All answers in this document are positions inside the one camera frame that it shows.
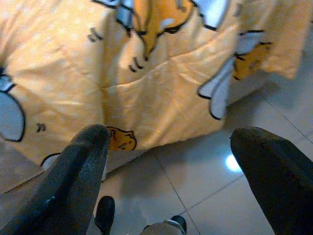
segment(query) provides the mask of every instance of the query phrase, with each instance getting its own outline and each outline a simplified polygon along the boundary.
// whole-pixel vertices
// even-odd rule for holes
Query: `tile floor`
[[[186,218],[189,235],[272,235],[245,176],[228,159],[229,137],[238,126],[259,126],[313,160],[312,91],[311,31],[295,80],[271,75],[261,90],[228,108],[223,130],[155,148],[108,175],[99,197],[116,200],[111,235],[137,235],[175,214]]]

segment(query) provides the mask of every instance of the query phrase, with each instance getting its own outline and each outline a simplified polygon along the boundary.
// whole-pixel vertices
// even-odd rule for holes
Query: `yellow blanket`
[[[262,69],[293,78],[310,0],[6,0],[0,133],[41,164],[83,127],[110,149],[221,128],[228,87]]]

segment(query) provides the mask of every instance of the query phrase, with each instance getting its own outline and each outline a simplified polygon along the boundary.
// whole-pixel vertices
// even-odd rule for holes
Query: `black shoe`
[[[231,150],[275,234],[313,234],[313,163],[290,141],[236,129]]]
[[[181,217],[180,215],[175,215],[171,218],[171,220],[174,220],[175,222],[179,223],[184,229],[185,233],[187,232],[187,223],[183,217]]]
[[[100,199],[94,223],[100,229],[103,235],[109,235],[114,220],[115,202],[110,196],[104,196]]]

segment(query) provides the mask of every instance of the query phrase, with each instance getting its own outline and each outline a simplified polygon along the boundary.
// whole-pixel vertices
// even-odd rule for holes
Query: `tile grout line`
[[[227,185],[221,187],[219,190],[215,191],[214,193],[208,195],[206,198],[202,199],[201,201],[199,201],[198,203],[194,204],[193,206],[191,206],[190,208],[187,209],[190,210],[192,209],[193,207],[199,205],[200,203],[204,202],[206,199],[209,199],[210,197],[214,196],[215,194],[219,193],[220,191],[222,191],[223,189],[227,188],[228,186],[230,186],[231,184],[233,184],[234,182],[240,180],[241,178],[243,178],[245,175],[242,174],[241,176],[239,176],[238,178],[234,179],[233,181],[231,181],[230,183],[228,183]]]
[[[188,213],[188,211],[187,211],[187,208],[186,208],[185,204],[182,202],[182,199],[180,198],[180,196],[179,196],[178,192],[176,191],[176,189],[175,189],[174,185],[172,184],[172,182],[171,182],[171,180],[170,180],[170,177],[167,175],[167,173],[166,173],[166,171],[165,171],[165,169],[164,169],[164,167],[163,167],[163,165],[162,165],[161,161],[159,160],[159,158],[158,158],[155,154],[154,154],[154,157],[156,158],[157,162],[159,163],[159,165],[160,165],[161,169],[163,170],[164,174],[166,175],[166,178],[167,178],[167,179],[168,179],[168,181],[170,182],[170,184],[171,184],[171,186],[172,186],[172,188],[173,188],[174,192],[176,193],[176,195],[177,195],[178,199],[180,200],[180,202],[181,202],[182,206],[183,206],[183,207],[184,207],[184,209],[185,209],[185,210],[184,210],[182,213],[180,213],[179,215],[182,215],[183,213],[187,212],[187,214],[188,214],[188,216],[189,216],[189,218],[190,218],[191,222],[192,222],[192,223],[193,223],[193,225],[195,226],[195,228],[196,228],[197,232],[199,233],[199,235],[201,235],[201,234],[200,234],[199,229],[197,228],[197,226],[196,226],[196,224],[195,224],[195,222],[194,222],[194,220],[191,218],[190,214]]]
[[[285,115],[283,115],[271,102],[268,101],[268,99],[266,99],[266,97],[260,92],[257,91],[257,93],[268,103],[270,104],[270,106],[280,114],[280,116],[282,116],[287,122],[289,122],[298,132],[301,133],[301,135],[304,136],[304,138],[306,138],[311,144],[313,144],[313,142],[306,136],[304,135],[288,118],[285,117]]]

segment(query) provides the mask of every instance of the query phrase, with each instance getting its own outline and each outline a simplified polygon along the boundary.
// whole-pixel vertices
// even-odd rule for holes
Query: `bedspread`
[[[310,0],[2,0],[0,133],[37,164],[89,124],[111,150],[220,129],[229,84],[293,78]]]

